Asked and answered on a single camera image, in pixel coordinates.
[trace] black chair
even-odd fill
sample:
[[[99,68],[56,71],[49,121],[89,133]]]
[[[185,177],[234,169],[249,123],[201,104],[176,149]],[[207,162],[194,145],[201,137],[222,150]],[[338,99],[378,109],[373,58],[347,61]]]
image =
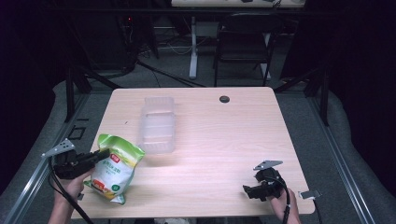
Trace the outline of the black chair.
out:
[[[283,21],[264,13],[234,13],[223,18],[218,27],[213,67],[218,85],[218,67],[222,63],[266,63],[262,85],[265,86],[274,49],[274,40],[283,30]],[[270,35],[266,41],[265,34]]]

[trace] white desk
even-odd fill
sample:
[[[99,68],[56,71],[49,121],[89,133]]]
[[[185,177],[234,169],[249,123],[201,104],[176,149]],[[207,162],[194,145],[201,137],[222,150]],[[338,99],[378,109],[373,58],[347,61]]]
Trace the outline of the white desk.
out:
[[[119,89],[110,98],[100,133],[134,143],[144,98],[175,99],[176,147],[146,155],[137,165],[126,204],[111,203],[85,188],[80,206],[91,218],[240,217],[273,214],[269,203],[249,199],[243,185],[257,186],[253,167],[264,160],[283,161],[275,168],[289,188],[308,187],[275,95],[270,88]],[[227,104],[220,96],[230,97]],[[301,214],[310,200],[297,199]]]
[[[304,2],[301,0],[282,0],[280,7],[282,8],[302,8]],[[274,3],[263,0],[253,0],[244,3],[241,0],[172,0],[172,7],[265,7],[270,8]],[[198,54],[196,46],[196,21],[191,18],[191,63],[190,78],[197,76]],[[261,64],[262,71],[265,71],[267,64]]]

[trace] person's right hand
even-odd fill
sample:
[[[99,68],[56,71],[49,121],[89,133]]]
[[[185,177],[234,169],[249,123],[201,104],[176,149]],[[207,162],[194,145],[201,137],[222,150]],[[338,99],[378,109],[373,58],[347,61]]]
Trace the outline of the person's right hand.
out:
[[[298,213],[296,196],[291,189],[288,190],[290,195],[290,213],[289,213],[288,224],[301,224]],[[268,197],[268,200],[270,201],[271,206],[273,207],[275,215],[280,220],[283,220],[283,216],[285,214],[286,200],[287,200],[286,195],[287,195],[286,191],[282,189],[280,191],[279,198],[276,198],[274,196]]]

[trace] gray carpet floor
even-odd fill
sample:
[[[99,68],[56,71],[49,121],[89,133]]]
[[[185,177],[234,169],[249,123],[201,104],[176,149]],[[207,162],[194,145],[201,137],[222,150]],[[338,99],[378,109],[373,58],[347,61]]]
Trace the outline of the gray carpet floor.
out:
[[[274,88],[283,82],[279,80],[285,56],[288,52],[292,36],[281,36],[276,42],[276,53],[271,69],[271,81],[268,86]],[[214,71],[213,46],[207,45],[208,39],[199,47],[197,78],[194,80],[207,87],[213,86]],[[149,52],[143,53],[139,59],[153,67],[168,73],[188,79],[190,69],[190,52],[188,42],[178,45],[179,48],[170,49],[160,46],[160,59],[156,59]],[[252,70],[252,66],[223,65],[221,74],[235,77],[259,77],[260,69]],[[109,76],[111,71],[101,71],[101,75]],[[111,81],[124,88],[180,88],[184,84],[172,78],[155,74],[148,69],[136,66],[135,70],[126,76],[109,77]],[[0,222],[4,223],[9,211],[20,197],[23,189],[40,162],[40,155],[69,137],[79,152],[88,152],[106,109],[111,90],[95,79],[89,79],[93,91],[89,95],[82,95],[76,91],[76,101],[81,105],[80,110],[69,123],[64,123],[66,115],[66,96],[64,82],[54,88],[57,95],[51,115],[37,138],[35,145],[17,172],[6,191],[0,196]],[[260,86],[259,80],[227,79],[222,80],[220,86]],[[279,93],[276,98],[279,102],[282,115],[290,132],[291,140],[302,165],[308,187],[317,189],[323,194],[317,199],[318,208],[323,223],[374,223],[372,220],[362,221],[357,212],[359,208],[351,200],[350,192],[343,182],[336,161],[332,155],[332,146],[328,136],[323,132],[321,121],[317,119],[318,111],[310,102],[317,99],[305,98],[302,89],[304,83],[298,84],[287,92]],[[350,142],[350,132],[346,114],[342,104],[333,95],[329,98],[329,130],[341,150],[346,161],[346,167],[354,177],[354,181],[366,202],[375,223],[396,223],[396,200],[382,187],[370,167],[360,157]],[[44,182],[29,206],[22,223],[47,223],[52,207],[53,190]],[[318,214],[301,216],[303,223],[319,223]],[[262,223],[280,223],[275,217],[260,217]],[[201,219],[200,223],[252,223],[247,217],[239,218],[208,218]],[[73,220],[72,223],[84,223],[83,220]],[[133,219],[104,220],[96,219],[94,223],[134,223]]]

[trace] human arm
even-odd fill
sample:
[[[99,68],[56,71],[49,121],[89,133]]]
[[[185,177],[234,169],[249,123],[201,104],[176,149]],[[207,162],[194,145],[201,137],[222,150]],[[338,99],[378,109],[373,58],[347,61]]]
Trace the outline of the human arm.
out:
[[[93,173],[93,169],[89,172],[80,175],[72,180],[59,179],[59,182],[63,186],[64,190],[71,196],[76,202],[78,195],[84,190],[83,181],[86,177]],[[69,223],[74,207],[66,200],[66,198],[55,190],[54,204],[52,213],[49,218],[49,224],[61,224]]]
[[[291,189],[288,189],[290,195],[290,213],[288,218],[288,224],[301,224],[301,220],[299,218],[299,212],[297,207],[297,200],[294,192]],[[286,208],[286,200],[287,200],[287,193],[284,189],[280,191],[280,197],[269,197],[268,200],[273,207],[274,213],[276,214],[277,218],[283,220],[285,208]]]

